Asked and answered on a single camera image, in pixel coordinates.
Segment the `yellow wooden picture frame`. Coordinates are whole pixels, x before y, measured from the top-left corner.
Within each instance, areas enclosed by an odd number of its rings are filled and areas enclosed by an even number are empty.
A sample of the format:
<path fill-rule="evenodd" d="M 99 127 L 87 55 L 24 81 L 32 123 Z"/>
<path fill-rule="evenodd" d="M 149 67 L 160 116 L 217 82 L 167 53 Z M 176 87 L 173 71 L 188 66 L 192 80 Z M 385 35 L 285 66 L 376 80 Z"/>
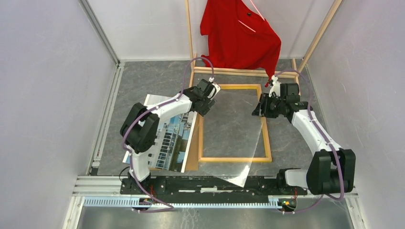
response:
<path fill-rule="evenodd" d="M 260 84 L 219 84 L 222 90 L 255 90 L 257 93 L 257 98 L 260 98 L 262 93 Z M 203 128 L 204 128 L 204 118 L 198 115 L 198 162 L 212 162 L 212 163 L 271 163 L 271 145 L 268 133 L 268 125 L 266 118 L 261 117 L 262 124 L 262 137 L 264 142 L 265 157 L 204 157 L 203 156 Z"/>

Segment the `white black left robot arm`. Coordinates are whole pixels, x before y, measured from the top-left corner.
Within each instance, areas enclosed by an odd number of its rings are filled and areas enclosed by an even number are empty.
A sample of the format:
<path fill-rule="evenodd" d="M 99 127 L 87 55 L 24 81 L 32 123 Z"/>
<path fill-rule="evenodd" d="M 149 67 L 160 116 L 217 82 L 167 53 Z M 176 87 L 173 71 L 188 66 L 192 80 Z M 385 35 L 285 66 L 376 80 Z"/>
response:
<path fill-rule="evenodd" d="M 215 96 L 221 87 L 213 81 L 202 79 L 196 86 L 180 90 L 175 96 L 162 102 L 132 106 L 121 129 L 122 147 L 129 154 L 129 174 L 133 177 L 132 188 L 138 194 L 149 191 L 150 176 L 146 152 L 154 145 L 160 122 L 188 112 L 206 115 L 216 103 Z"/>

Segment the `clear acrylic sheet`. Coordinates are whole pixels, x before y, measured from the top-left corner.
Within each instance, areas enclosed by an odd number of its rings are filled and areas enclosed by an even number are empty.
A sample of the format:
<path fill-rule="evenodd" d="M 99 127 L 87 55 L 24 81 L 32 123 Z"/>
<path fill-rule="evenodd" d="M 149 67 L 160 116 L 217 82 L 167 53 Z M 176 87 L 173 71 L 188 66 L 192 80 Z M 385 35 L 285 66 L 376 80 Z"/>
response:
<path fill-rule="evenodd" d="M 255 90 L 222 90 L 216 104 L 203 117 L 203 157 L 215 162 L 200 162 L 197 171 L 187 176 L 219 177 L 243 187 L 252 158 L 264 156 L 256 151 L 262 139 L 260 118 L 251 113 L 258 104 Z"/>

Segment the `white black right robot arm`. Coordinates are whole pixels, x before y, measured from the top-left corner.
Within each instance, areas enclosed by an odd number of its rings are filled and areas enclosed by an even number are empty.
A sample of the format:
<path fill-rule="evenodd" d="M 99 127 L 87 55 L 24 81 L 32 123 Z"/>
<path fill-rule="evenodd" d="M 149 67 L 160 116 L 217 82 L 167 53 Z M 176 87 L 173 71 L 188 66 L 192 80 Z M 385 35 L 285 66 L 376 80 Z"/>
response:
<path fill-rule="evenodd" d="M 253 116 L 285 117 L 302 135 L 311 153 L 307 169 L 281 169 L 276 189 L 287 195 L 295 187 L 305 188 L 314 195 L 339 194 L 342 198 L 354 188 L 356 156 L 344 149 L 322 127 L 311 105 L 301 101 L 297 83 L 270 81 L 270 91 L 261 93 Z"/>

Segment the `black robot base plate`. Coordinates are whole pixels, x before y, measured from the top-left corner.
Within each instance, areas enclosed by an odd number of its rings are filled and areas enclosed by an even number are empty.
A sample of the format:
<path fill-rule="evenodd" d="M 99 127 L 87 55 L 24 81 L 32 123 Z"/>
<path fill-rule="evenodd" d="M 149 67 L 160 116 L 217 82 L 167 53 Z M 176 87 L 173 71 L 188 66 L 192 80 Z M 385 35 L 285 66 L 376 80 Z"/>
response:
<path fill-rule="evenodd" d="M 136 183 L 132 176 L 122 179 L 120 194 L 152 196 L 169 204 L 266 203 L 269 196 L 300 196 L 301 187 L 282 184 L 278 178 L 248 176 L 243 187 L 212 176 L 156 176 Z"/>

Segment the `building and sky photo print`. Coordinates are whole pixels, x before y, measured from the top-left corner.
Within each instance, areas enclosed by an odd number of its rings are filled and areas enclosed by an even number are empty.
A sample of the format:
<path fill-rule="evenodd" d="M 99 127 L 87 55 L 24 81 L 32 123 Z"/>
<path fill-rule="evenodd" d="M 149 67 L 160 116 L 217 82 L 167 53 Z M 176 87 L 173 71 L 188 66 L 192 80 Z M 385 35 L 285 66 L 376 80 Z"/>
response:
<path fill-rule="evenodd" d="M 124 135 L 137 116 L 146 110 L 154 111 L 145 115 L 131 130 L 126 143 L 133 140 L 146 119 L 152 114 L 159 116 L 156 133 L 152 135 L 152 145 L 145 152 L 147 164 L 151 170 L 168 170 L 184 172 L 191 148 L 192 133 L 195 128 L 197 112 L 192 111 L 192 101 L 186 95 L 175 95 L 172 98 L 148 94 L 144 103 L 136 103 L 127 115 L 120 133 Z"/>

